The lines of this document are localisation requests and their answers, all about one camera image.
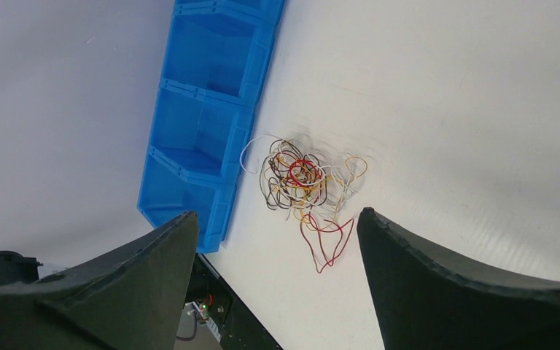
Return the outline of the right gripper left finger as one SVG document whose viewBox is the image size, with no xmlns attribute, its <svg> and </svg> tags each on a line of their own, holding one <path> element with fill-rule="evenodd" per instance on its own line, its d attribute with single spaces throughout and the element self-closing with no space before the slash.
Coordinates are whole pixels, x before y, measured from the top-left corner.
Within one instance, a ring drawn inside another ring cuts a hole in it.
<svg viewBox="0 0 560 350">
<path fill-rule="evenodd" d="M 171 349 L 198 234 L 187 211 L 45 277 L 36 258 L 0 251 L 0 349 Z"/>
</svg>

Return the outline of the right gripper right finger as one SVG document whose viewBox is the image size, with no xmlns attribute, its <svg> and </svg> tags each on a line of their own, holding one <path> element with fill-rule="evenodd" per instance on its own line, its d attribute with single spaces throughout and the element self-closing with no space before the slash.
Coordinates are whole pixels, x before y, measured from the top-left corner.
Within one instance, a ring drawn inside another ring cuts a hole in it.
<svg viewBox="0 0 560 350">
<path fill-rule="evenodd" d="M 560 349 L 560 281 L 479 262 L 370 207 L 357 238 L 386 349 Z"/>
</svg>

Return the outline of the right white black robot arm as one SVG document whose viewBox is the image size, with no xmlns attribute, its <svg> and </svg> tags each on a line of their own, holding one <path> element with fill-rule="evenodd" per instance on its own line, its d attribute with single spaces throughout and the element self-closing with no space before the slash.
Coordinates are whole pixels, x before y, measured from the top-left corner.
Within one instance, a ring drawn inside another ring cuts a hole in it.
<svg viewBox="0 0 560 350">
<path fill-rule="evenodd" d="M 171 349 L 185 303 L 218 291 L 224 349 L 279 344 L 196 256 L 188 211 L 119 248 L 39 276 L 0 251 L 0 349 Z M 386 349 L 560 349 L 560 281 L 496 268 L 429 241 L 372 208 L 357 238 Z"/>
</svg>

